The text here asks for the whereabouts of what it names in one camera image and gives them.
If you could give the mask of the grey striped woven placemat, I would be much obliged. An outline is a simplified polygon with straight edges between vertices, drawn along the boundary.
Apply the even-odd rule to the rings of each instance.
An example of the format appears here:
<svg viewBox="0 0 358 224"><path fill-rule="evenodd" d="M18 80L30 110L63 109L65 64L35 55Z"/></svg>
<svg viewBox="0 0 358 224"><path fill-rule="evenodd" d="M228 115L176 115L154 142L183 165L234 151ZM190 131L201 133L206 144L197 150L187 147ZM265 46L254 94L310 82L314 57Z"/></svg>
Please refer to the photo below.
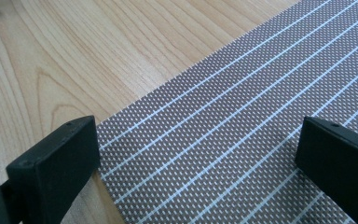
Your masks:
<svg viewBox="0 0 358 224"><path fill-rule="evenodd" d="M354 224L295 164L304 118L358 133L358 0L300 0L98 128L128 224Z"/></svg>

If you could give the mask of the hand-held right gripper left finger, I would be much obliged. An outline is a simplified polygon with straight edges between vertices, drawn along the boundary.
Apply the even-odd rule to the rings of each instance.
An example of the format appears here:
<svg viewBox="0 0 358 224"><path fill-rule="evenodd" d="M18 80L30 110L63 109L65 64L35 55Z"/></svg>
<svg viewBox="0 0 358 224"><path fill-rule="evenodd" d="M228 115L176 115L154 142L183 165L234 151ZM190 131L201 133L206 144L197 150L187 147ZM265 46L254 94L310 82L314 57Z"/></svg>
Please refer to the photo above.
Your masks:
<svg viewBox="0 0 358 224"><path fill-rule="evenodd" d="M7 166L14 219L60 224L99 165L95 118L64 123Z"/></svg>

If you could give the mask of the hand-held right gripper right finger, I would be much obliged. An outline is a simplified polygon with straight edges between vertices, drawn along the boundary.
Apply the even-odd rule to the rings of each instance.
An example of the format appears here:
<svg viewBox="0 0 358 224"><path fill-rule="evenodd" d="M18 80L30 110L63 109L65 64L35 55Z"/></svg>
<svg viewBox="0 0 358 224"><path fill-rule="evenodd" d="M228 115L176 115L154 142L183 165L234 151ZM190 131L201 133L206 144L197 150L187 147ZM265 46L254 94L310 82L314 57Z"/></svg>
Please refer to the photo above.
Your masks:
<svg viewBox="0 0 358 224"><path fill-rule="evenodd" d="M295 163L358 224L358 133L305 117Z"/></svg>

